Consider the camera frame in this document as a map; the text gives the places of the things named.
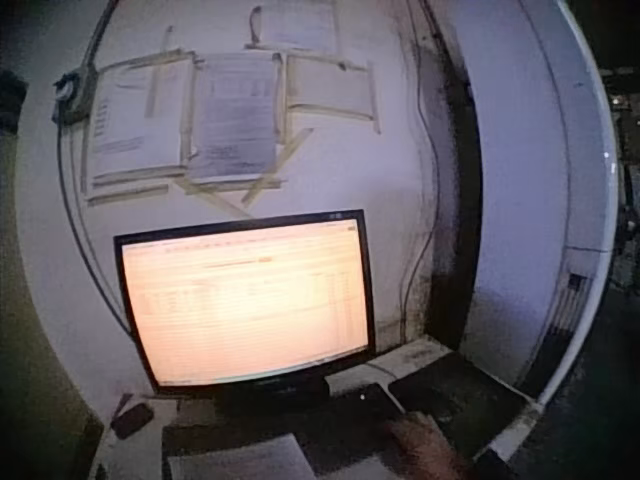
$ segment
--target white panel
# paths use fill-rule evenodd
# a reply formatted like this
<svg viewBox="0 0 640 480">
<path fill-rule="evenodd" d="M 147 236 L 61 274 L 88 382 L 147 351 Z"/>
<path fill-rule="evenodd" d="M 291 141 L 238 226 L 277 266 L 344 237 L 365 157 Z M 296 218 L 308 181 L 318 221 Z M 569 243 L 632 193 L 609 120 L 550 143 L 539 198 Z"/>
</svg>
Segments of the white panel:
<svg viewBox="0 0 640 480">
<path fill-rule="evenodd" d="M 558 89 L 569 159 L 570 247 L 610 250 L 611 184 L 617 182 L 615 142 L 606 97 L 591 54 L 556 0 L 522 0 L 545 50 Z"/>
<path fill-rule="evenodd" d="M 457 0 L 452 13 L 476 101 L 484 182 L 480 259 L 461 350 L 512 383 L 544 331 L 561 264 L 563 124 L 520 4 Z"/>
</svg>

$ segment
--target black cable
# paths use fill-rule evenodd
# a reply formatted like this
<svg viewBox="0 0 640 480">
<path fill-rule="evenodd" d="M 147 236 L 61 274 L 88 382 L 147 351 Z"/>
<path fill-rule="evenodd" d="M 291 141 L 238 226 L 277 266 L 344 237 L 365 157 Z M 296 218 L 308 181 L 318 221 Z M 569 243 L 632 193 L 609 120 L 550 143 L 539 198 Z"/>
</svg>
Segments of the black cable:
<svg viewBox="0 0 640 480">
<path fill-rule="evenodd" d="M 56 140 L 56 157 L 57 157 L 57 163 L 58 163 L 58 180 L 60 183 L 60 192 L 62 193 L 62 203 L 64 204 L 64 210 L 67 215 L 67 220 L 69 221 L 69 226 L 71 227 L 71 232 L 73 233 L 73 239 L 76 243 L 76 247 L 78 248 L 78 251 L 80 252 L 80 256 L 82 257 L 82 262 L 84 263 L 84 266 L 89 272 L 89 275 L 91 276 L 91 280 L 93 280 L 94 285 L 98 289 L 98 293 L 102 297 L 102 300 L 104 300 L 104 303 L 106 303 L 107 308 L 109 309 L 113 317 L 116 319 L 116 322 L 118 322 L 118 325 L 120 326 L 122 331 L 127 335 L 127 337 L 129 337 L 130 339 L 133 339 L 133 337 L 131 336 L 131 332 L 129 331 L 126 324 L 120 317 L 116 308 L 114 308 L 114 306 L 112 305 L 104 289 L 102 288 L 102 285 L 98 281 L 96 272 L 93 270 L 93 267 L 89 262 L 87 253 L 84 250 L 84 245 L 80 240 L 80 234 L 78 233 L 78 228 L 74 222 L 73 214 L 71 213 L 71 206 L 69 204 L 69 197 L 67 196 L 67 189 L 66 189 L 65 180 L 64 180 L 64 168 L 62 165 L 62 125 L 60 124 L 58 124 L 58 134 L 57 134 L 57 140 Z"/>
<path fill-rule="evenodd" d="M 93 265 L 95 265 L 95 270 L 97 271 L 97 276 L 100 278 L 100 280 L 102 281 L 102 284 L 106 287 L 107 290 L 107 294 L 109 295 L 109 298 L 112 299 L 112 302 L 116 304 L 116 310 L 119 312 L 119 317 L 123 318 L 124 317 L 124 310 L 122 308 L 121 305 L 118 304 L 118 301 L 116 300 L 116 294 L 114 293 L 113 289 L 111 288 L 111 286 L 109 285 L 109 281 L 107 280 L 107 276 L 104 274 L 104 272 L 102 271 L 102 269 L 100 268 L 100 261 L 98 260 L 98 255 L 96 255 L 96 251 L 93 248 L 93 245 L 91 244 L 91 237 L 89 236 L 88 233 L 88 229 L 87 229 L 87 225 L 84 222 L 84 218 L 82 216 L 82 206 L 80 205 L 80 195 L 78 194 L 78 187 L 76 184 L 76 170 L 75 170 L 75 160 L 74 160 L 74 155 L 73 155 L 73 133 L 70 132 L 69 134 L 69 160 L 70 160 L 70 166 L 71 166 L 71 189 L 73 192 L 73 200 L 76 206 L 76 210 L 78 212 L 78 231 L 80 234 L 82 234 L 82 236 L 84 237 L 84 240 L 86 241 L 86 247 L 87 247 L 87 257 L 89 257 L 91 260 L 93 260 Z"/>
<path fill-rule="evenodd" d="M 118 6 L 118 2 L 119 0 L 108 0 L 107 6 L 100 16 L 100 20 L 98 20 L 98 24 L 93 30 L 91 40 L 89 40 L 89 44 L 87 45 L 87 50 L 84 52 L 84 57 L 82 59 L 83 65 L 89 65 L 93 63 L 93 60 L 96 57 L 96 53 L 98 52 L 98 47 L 100 46 L 100 42 L 102 42 L 104 32 L 107 30 L 107 25 L 109 24 L 109 20 L 111 20 L 113 11 Z"/>
<path fill-rule="evenodd" d="M 436 150 L 435 147 L 435 143 L 433 141 L 433 137 L 431 135 L 431 132 L 429 130 L 429 124 L 427 122 L 426 116 L 424 114 L 424 111 L 422 110 L 422 83 L 420 82 L 420 72 L 422 70 L 422 52 L 421 52 L 421 48 L 420 48 L 420 44 L 419 44 L 419 40 L 418 40 L 418 32 L 416 29 L 416 24 L 415 24 L 415 19 L 413 17 L 413 10 L 411 9 L 411 4 L 409 2 L 409 0 L 406 0 L 407 3 L 407 8 L 409 9 L 409 17 L 411 19 L 411 27 L 413 30 L 413 36 L 414 36 L 414 40 L 415 40 L 415 46 L 416 46 L 416 75 L 417 75 L 417 103 L 418 103 L 418 114 L 420 116 L 420 120 L 422 122 L 422 125 L 424 127 L 425 133 L 429 139 L 429 143 L 431 145 L 431 149 L 433 150 L 433 173 L 434 173 L 434 183 L 437 185 L 436 188 L 436 198 L 435 198 L 435 213 L 434 213 L 434 218 L 433 218 L 433 224 L 431 226 L 431 230 L 429 231 L 429 235 L 427 236 L 427 239 L 422 247 L 422 249 L 420 250 L 420 254 L 418 255 L 418 259 L 416 260 L 416 263 L 413 266 L 413 269 L 411 271 L 411 275 L 409 277 L 409 283 L 407 284 L 407 288 L 404 292 L 404 296 L 401 300 L 401 304 L 400 304 L 400 337 L 401 337 L 401 341 L 402 343 L 406 343 L 407 342 L 407 307 L 408 307 L 408 303 L 409 303 L 409 295 L 411 293 L 411 289 L 413 288 L 413 282 L 415 281 L 416 275 L 418 273 L 418 268 L 420 267 L 420 264 L 422 263 L 424 256 L 427 252 L 427 250 L 429 249 L 429 246 L 431 245 L 431 242 L 433 241 L 434 235 L 435 235 L 435 231 L 436 231 L 436 227 L 438 225 L 438 219 L 439 219 L 439 213 L 440 213 L 440 185 L 439 185 L 439 177 L 440 177 L 440 166 L 439 166 L 439 157 L 438 157 L 438 152 Z"/>
</svg>

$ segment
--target monitor bezel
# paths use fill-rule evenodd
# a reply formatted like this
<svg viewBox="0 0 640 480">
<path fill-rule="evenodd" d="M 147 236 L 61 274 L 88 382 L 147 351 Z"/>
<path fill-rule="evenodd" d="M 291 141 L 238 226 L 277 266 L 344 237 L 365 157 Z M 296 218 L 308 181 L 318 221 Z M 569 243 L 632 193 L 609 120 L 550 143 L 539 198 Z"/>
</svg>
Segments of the monitor bezel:
<svg viewBox="0 0 640 480">
<path fill-rule="evenodd" d="M 367 336 L 369 343 L 366 348 L 360 352 L 356 352 L 336 360 L 332 360 L 321 365 L 315 365 L 293 372 L 279 375 L 265 376 L 257 379 L 242 380 L 237 382 L 215 383 L 208 385 L 187 385 L 187 386 L 166 386 L 161 385 L 153 374 L 151 364 L 144 350 L 140 333 L 133 315 L 131 300 L 129 298 L 129 290 L 124 274 L 124 262 L 122 249 L 127 245 L 147 243 L 158 240 L 170 240 L 177 238 L 189 238 L 201 235 L 230 233 L 237 231 L 259 230 L 272 227 L 296 226 L 311 223 L 327 223 L 341 220 L 355 220 L 358 225 L 358 237 L 360 241 L 360 257 L 362 262 L 362 273 L 364 279 L 365 308 L 367 315 Z M 147 373 L 154 391 L 159 395 L 177 395 L 177 396 L 207 396 L 213 392 L 219 391 L 226 387 L 233 386 L 251 386 L 260 384 L 272 384 L 275 380 L 283 382 L 304 381 L 305 379 L 325 377 L 340 370 L 345 370 L 360 363 L 367 362 L 375 357 L 376 340 L 375 340 L 375 321 L 373 315 L 373 294 L 371 286 L 371 267 L 369 263 L 369 249 L 367 243 L 367 232 L 365 226 L 365 218 L 363 210 L 344 210 L 322 213 L 310 213 L 302 215 L 287 215 L 281 217 L 259 218 L 251 220 L 239 220 L 223 223 L 212 223 L 206 225 L 195 225 L 188 227 L 169 228 L 164 230 L 147 231 L 140 233 L 132 233 L 115 236 L 113 239 L 116 258 L 116 269 L 118 273 L 118 281 L 120 292 L 125 307 L 125 313 L 131 335 L 136 345 L 138 355 L 142 361 L 144 369 Z"/>
</svg>

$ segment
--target mouse pad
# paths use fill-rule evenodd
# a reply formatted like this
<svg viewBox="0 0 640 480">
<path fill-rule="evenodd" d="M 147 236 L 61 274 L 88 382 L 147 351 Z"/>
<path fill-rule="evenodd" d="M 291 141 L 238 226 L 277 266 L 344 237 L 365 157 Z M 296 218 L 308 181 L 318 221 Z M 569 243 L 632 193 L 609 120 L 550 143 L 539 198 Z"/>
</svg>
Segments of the mouse pad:
<svg viewBox="0 0 640 480">
<path fill-rule="evenodd" d="M 467 458 L 491 442 L 526 405 L 524 397 L 456 353 L 394 381 L 389 392 L 407 412 L 433 416 Z"/>
</svg>

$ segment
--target black object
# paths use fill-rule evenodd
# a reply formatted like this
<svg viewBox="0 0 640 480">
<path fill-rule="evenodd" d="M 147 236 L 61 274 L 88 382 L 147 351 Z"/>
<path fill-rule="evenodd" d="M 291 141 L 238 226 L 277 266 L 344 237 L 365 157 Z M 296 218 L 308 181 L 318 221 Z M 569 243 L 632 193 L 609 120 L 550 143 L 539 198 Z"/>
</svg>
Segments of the black object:
<svg viewBox="0 0 640 480">
<path fill-rule="evenodd" d="M 147 375 L 155 391 L 158 394 L 167 395 L 187 395 L 187 396 L 211 396 L 212 393 L 220 393 L 228 388 L 228 385 L 214 384 L 205 386 L 168 387 L 159 384 L 153 374 L 149 359 L 140 340 L 140 333 L 136 324 L 135 316 L 131 308 L 131 299 L 127 287 L 127 279 L 124 272 L 122 259 L 122 249 L 126 245 L 154 242 L 158 240 L 169 240 L 177 238 L 197 237 L 201 235 L 213 235 L 216 233 L 240 232 L 247 230 L 257 230 L 262 228 L 284 227 L 291 225 L 305 225 L 313 223 L 335 222 L 341 220 L 355 220 L 358 225 L 358 236 L 360 240 L 360 256 L 362 262 L 362 276 L 364 281 L 365 303 L 367 311 L 367 336 L 369 344 L 361 352 L 342 357 L 338 360 L 327 362 L 321 365 L 298 370 L 279 376 L 270 377 L 268 381 L 284 382 L 285 384 L 304 382 L 314 378 L 325 377 L 331 373 L 350 368 L 355 365 L 367 362 L 376 354 L 375 326 L 373 318 L 373 295 L 371 289 L 371 272 L 369 266 L 369 250 L 367 247 L 367 232 L 365 228 L 363 210 L 343 210 L 337 212 L 312 213 L 304 215 L 291 215 L 285 217 L 260 218 L 255 220 L 241 220 L 235 222 L 213 223 L 209 225 L 197 225 L 193 227 L 171 228 L 143 233 L 134 233 L 114 237 L 116 268 L 120 281 L 120 290 L 127 313 L 127 318 L 132 327 L 132 334 L 138 349 L 138 354 L 142 359 Z M 265 385 L 265 379 L 246 380 L 232 384 L 234 388 L 241 385 L 255 385 L 257 387 Z"/>
<path fill-rule="evenodd" d="M 111 428 L 120 440 L 130 437 L 147 423 L 153 420 L 153 410 L 146 403 L 139 403 L 116 417 L 111 422 Z"/>
<path fill-rule="evenodd" d="M 473 457 L 507 427 L 526 400 L 456 353 L 389 385 L 407 411 L 432 415 L 462 455 Z"/>
<path fill-rule="evenodd" d="M 373 453 L 393 462 L 395 444 L 383 428 L 402 415 L 379 385 L 332 398 L 316 408 L 287 415 L 233 418 L 214 426 L 169 426 L 162 432 L 163 475 L 167 458 L 239 448 L 293 433 L 318 475 L 356 463 Z"/>
<path fill-rule="evenodd" d="M 109 0 L 107 3 L 87 45 L 82 64 L 75 70 L 65 73 L 54 84 L 57 99 L 52 119 L 58 125 L 72 125 L 88 118 L 91 113 L 91 105 L 98 84 L 98 72 L 93 61 L 118 1 Z"/>
<path fill-rule="evenodd" d="M 279 415 L 323 405 L 330 399 L 324 377 L 229 385 L 216 393 L 216 410 L 227 416 Z"/>
<path fill-rule="evenodd" d="M 473 480 L 516 480 L 518 475 L 491 449 L 483 453 L 471 468 Z"/>
</svg>

